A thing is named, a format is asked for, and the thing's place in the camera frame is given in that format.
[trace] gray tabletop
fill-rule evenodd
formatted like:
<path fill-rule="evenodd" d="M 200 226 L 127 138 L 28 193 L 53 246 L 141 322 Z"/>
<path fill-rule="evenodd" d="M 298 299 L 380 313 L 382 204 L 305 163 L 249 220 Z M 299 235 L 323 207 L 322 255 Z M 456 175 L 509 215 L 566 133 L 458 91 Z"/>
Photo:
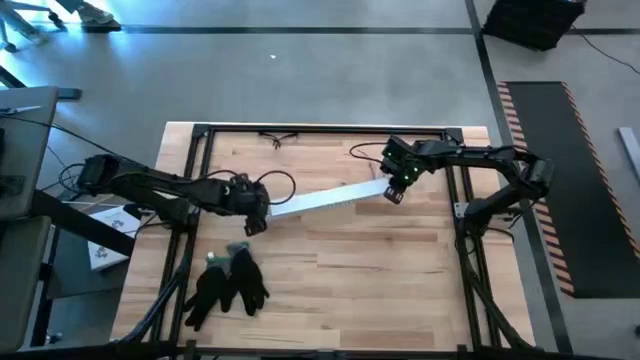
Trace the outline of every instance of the gray tabletop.
<path fill-rule="evenodd" d="M 0 240 L 0 353 L 22 346 L 51 219 L 6 223 Z"/>
<path fill-rule="evenodd" d="M 51 125 L 57 99 L 55 87 L 9 89 L 0 91 L 0 108 L 40 105 L 39 109 L 12 116 Z M 0 128 L 5 131 L 0 175 L 24 176 L 20 195 L 0 198 L 0 220 L 9 220 L 26 215 L 31 208 L 50 129 L 1 116 Z"/>

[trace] white paper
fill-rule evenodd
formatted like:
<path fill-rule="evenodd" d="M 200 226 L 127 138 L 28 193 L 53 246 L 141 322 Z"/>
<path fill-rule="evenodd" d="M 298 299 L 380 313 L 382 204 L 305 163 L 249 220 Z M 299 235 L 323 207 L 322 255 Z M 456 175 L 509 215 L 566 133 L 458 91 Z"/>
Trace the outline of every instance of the white paper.
<path fill-rule="evenodd" d="M 131 241 L 133 241 L 136 230 L 140 227 L 140 220 L 124 211 L 124 206 L 101 211 L 90 216 L 122 233 L 125 233 L 131 238 Z M 129 258 L 128 256 L 124 256 L 113 250 L 109 250 L 104 246 L 94 244 L 91 241 L 88 242 L 88 246 L 91 270 L 102 270 Z"/>

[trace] table leg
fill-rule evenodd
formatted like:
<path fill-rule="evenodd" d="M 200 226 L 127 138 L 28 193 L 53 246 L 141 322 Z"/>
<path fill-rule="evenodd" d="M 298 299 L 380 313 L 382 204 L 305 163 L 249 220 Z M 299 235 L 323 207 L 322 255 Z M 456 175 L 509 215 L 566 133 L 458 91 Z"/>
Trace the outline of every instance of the table leg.
<path fill-rule="evenodd" d="M 111 226 L 105 225 L 53 196 L 36 190 L 31 201 L 31 212 L 51 218 L 53 224 L 107 249 L 131 256 L 134 240 Z"/>

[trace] black floor mat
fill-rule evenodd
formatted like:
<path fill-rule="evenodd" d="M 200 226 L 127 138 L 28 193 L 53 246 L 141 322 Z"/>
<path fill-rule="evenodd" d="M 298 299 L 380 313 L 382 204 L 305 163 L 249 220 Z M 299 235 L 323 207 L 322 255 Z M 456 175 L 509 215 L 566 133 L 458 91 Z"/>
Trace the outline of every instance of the black floor mat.
<path fill-rule="evenodd" d="M 514 143 L 555 164 L 535 210 L 561 290 L 574 298 L 640 298 L 638 245 L 566 84 L 498 89 Z"/>

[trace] black box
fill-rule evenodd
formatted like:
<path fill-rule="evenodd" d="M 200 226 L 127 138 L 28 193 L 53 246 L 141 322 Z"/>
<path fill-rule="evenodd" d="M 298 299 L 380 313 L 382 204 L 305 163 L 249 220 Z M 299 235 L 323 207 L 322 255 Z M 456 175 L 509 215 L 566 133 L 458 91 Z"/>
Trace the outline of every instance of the black box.
<path fill-rule="evenodd" d="M 535 50 L 549 50 L 584 14 L 586 0 L 497 0 L 483 32 Z"/>

